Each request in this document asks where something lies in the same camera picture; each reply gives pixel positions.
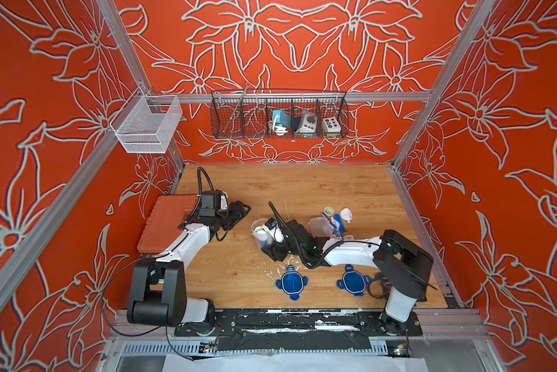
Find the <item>clear container blue lid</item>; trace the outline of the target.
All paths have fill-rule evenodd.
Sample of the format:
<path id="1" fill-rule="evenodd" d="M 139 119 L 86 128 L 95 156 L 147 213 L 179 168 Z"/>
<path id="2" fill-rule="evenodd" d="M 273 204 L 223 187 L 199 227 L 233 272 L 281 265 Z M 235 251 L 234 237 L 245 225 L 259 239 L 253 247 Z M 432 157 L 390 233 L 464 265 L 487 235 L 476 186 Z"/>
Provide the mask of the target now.
<path id="1" fill-rule="evenodd" d="M 334 234 L 331 224 L 325 217 L 312 218 L 308 226 L 313 237 L 331 237 Z"/>
<path id="2" fill-rule="evenodd" d="M 258 249 L 265 248 L 267 246 L 272 245 L 275 240 L 270 234 L 268 227 L 266 226 L 267 221 L 266 218 L 257 219 L 252 223 L 252 236 L 255 239 L 255 243 Z"/>

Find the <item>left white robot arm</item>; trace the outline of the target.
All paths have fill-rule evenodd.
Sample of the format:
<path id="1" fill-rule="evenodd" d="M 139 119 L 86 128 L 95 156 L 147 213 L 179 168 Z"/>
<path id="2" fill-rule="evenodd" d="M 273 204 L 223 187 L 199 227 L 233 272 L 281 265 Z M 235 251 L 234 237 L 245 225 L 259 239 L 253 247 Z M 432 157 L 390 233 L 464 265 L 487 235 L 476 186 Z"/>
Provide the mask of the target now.
<path id="1" fill-rule="evenodd" d="M 189 222 L 197 208 L 195 195 L 162 196 L 156 201 L 137 250 L 127 305 L 127 321 L 147 326 L 177 327 L 182 323 L 214 323 L 213 302 L 187 295 L 185 271 L 219 229 L 229 231 L 251 207 L 233 201 L 211 217 Z"/>

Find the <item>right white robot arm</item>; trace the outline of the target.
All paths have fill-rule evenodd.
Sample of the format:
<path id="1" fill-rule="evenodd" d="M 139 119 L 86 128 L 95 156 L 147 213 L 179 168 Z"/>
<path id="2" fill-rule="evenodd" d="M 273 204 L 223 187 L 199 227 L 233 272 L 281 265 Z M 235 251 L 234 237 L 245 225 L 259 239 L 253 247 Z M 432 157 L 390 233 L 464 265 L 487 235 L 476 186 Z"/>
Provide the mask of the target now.
<path id="1" fill-rule="evenodd" d="M 254 234 L 262 235 L 261 251 L 275 262 L 293 254 L 309 270 L 340 265 L 379 270 L 390 283 L 384 322 L 404 324 L 416 303 L 426 299 L 434 258 L 396 230 L 387 229 L 380 237 L 368 240 L 345 240 L 313 237 L 295 220 L 284 223 L 269 219 L 256 227 Z"/>

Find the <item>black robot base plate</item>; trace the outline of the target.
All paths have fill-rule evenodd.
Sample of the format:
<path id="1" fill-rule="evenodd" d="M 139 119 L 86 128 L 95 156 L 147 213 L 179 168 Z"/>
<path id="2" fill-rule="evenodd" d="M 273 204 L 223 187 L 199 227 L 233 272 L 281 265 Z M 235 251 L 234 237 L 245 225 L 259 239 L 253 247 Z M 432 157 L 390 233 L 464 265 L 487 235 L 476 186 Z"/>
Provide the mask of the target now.
<path id="1" fill-rule="evenodd" d="M 204 336 L 332 331 L 363 336 L 423 336 L 416 313 L 404 323 L 382 317 L 380 308 L 219 308 L 215 328 Z"/>

